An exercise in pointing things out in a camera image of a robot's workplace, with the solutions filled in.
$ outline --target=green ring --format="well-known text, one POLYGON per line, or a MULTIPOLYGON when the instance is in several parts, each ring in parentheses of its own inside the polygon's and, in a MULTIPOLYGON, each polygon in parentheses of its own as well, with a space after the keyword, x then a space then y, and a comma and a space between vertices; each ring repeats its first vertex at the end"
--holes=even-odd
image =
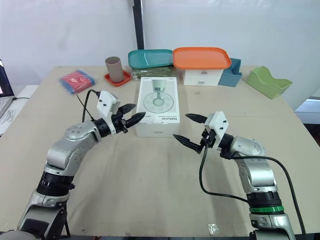
POLYGON ((252 207, 250 208, 251 213, 274 213, 284 211, 284 206, 269 206, 269 207, 252 207))

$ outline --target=brown cup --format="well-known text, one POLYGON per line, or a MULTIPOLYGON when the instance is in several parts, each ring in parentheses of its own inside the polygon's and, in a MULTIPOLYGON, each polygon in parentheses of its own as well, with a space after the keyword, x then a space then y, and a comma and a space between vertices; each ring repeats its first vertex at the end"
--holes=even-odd
POLYGON ((120 83, 125 79, 119 57, 111 56, 106 58, 104 62, 112 82, 120 83))

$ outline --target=white drawer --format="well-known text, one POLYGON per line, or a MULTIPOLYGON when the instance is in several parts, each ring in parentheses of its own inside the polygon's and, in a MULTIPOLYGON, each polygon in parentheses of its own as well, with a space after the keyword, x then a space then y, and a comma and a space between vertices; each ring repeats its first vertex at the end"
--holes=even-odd
POLYGON ((186 70, 183 84, 193 86, 217 86, 223 71, 223 69, 186 70))

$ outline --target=laptop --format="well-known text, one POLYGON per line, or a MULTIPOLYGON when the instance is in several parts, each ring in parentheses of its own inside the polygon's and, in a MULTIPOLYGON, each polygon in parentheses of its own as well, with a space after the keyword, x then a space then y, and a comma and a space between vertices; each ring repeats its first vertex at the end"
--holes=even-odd
POLYGON ((0 118, 6 112, 14 97, 4 64, 0 59, 0 118))

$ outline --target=red saucer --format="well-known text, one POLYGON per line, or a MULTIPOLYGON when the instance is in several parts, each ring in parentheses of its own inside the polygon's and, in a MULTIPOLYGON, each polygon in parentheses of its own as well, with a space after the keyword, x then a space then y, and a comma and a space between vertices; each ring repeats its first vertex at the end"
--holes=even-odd
POLYGON ((115 86, 115 87, 120 87, 121 85, 129 82, 131 80, 131 74, 125 70, 123 71, 123 76, 124 76, 124 80, 121 82, 114 82, 111 80, 109 73, 107 73, 106 75, 104 75, 104 78, 107 82, 109 82, 111 85, 115 86))

